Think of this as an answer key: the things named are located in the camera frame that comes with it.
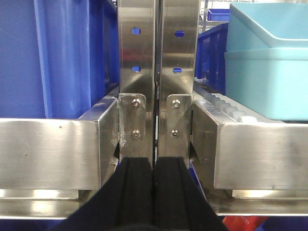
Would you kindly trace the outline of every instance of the metal plate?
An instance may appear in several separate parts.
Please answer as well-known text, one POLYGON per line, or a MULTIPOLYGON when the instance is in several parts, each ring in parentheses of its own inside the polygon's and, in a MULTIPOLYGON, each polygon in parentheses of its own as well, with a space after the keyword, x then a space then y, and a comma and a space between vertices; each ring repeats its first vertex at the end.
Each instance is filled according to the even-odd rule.
POLYGON ((65 218, 115 168, 117 99, 77 120, 0 119, 0 144, 0 218, 65 218))
POLYGON ((146 97, 146 149, 143 155, 152 162, 155 100, 155 0, 118 0, 118 29, 120 47, 120 92, 139 93, 146 97), (140 34, 133 35, 137 28, 140 34), (132 67, 141 68, 133 72, 132 67))
POLYGON ((162 6, 162 54, 159 80, 158 155, 165 156, 167 98, 171 94, 192 94, 199 0, 164 0, 162 6), (178 38, 177 31, 184 36, 178 38), (180 68, 181 73, 174 73, 180 68))
POLYGON ((192 95, 173 94, 167 98, 166 146, 160 156, 183 157, 189 161, 192 124, 192 95))
POLYGON ((149 157, 146 137, 146 99, 141 94, 119 95, 120 157, 149 157))
POLYGON ((238 199, 294 199, 307 200, 308 191, 300 190, 232 190, 232 197, 238 199))
MULTIPOLYGON (((231 197, 231 191, 214 189, 213 181, 208 177, 210 169, 201 164, 198 158, 194 158, 192 165, 204 188, 207 201, 219 216, 308 216, 308 200, 304 200, 307 191, 297 191, 300 197, 296 200, 281 200, 281 197, 235 199, 231 197)), ((294 191, 279 192, 283 193, 296 195, 294 191)))
POLYGON ((116 101, 102 99, 79 120, 0 119, 0 188, 99 189, 100 156, 107 155, 100 142, 113 146, 112 155, 117 145, 116 126, 103 140, 100 125, 114 120, 116 101))
POLYGON ((307 124, 237 123, 195 101, 192 143, 217 189, 307 190, 307 124))

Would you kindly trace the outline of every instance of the plastic bin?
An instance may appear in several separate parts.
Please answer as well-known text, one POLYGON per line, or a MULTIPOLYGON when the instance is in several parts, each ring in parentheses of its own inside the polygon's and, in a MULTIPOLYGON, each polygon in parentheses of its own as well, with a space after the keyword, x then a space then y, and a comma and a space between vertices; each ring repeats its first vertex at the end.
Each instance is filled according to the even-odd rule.
POLYGON ((308 120, 308 48, 225 53, 226 95, 274 120, 308 120))
POLYGON ((0 0, 0 117, 78 118, 118 82, 109 0, 0 0))
POLYGON ((229 21, 230 10, 229 9, 208 9, 207 20, 208 21, 229 21))
POLYGON ((308 120, 308 5, 232 3, 227 51, 228 97, 269 119, 308 120))
POLYGON ((225 58, 228 23, 220 24, 198 36, 195 75, 210 88, 226 93, 225 58))
POLYGON ((231 3, 227 51, 308 47, 308 4, 231 3))
POLYGON ((306 231, 307 217, 270 217, 255 231, 306 231))

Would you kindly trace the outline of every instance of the oval hole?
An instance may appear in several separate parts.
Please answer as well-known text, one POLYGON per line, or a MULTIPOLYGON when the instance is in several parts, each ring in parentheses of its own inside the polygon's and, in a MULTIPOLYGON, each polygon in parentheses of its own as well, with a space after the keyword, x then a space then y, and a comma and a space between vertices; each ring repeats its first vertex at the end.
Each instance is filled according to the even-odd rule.
POLYGON ((174 73, 174 74, 182 73, 182 69, 179 68, 179 67, 175 67, 175 68, 173 69, 173 73, 174 73))
POLYGON ((131 33, 133 35, 139 35, 141 33, 141 30, 138 27, 133 27, 132 30, 131 30, 131 33))
POLYGON ((133 72, 138 73, 138 72, 141 71, 141 67, 139 67, 139 66, 133 66, 133 67, 131 68, 131 70, 132 70, 133 72))
POLYGON ((174 35, 175 35, 175 37, 177 37, 177 38, 182 38, 182 37, 184 37, 185 32, 182 31, 182 30, 178 30, 178 31, 176 31, 176 32, 174 33, 174 35))

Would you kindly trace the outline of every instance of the hex bolt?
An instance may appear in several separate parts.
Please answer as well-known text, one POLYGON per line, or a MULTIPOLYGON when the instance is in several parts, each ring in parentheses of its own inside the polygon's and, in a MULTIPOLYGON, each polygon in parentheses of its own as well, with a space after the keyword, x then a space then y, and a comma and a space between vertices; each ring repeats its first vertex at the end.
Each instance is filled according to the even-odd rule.
POLYGON ((131 103, 133 104, 134 107, 138 108, 140 107, 141 101, 140 99, 133 99, 131 103))
POLYGON ((180 100, 173 100, 172 101, 172 107, 175 109, 178 109, 181 106, 181 101, 180 100))
POLYGON ((139 138, 141 136, 140 131, 139 130, 133 130, 133 137, 134 138, 139 138))
POLYGON ((171 137, 177 138, 177 137, 179 137, 179 135, 180 135, 180 132, 178 130, 172 130, 171 131, 171 137))

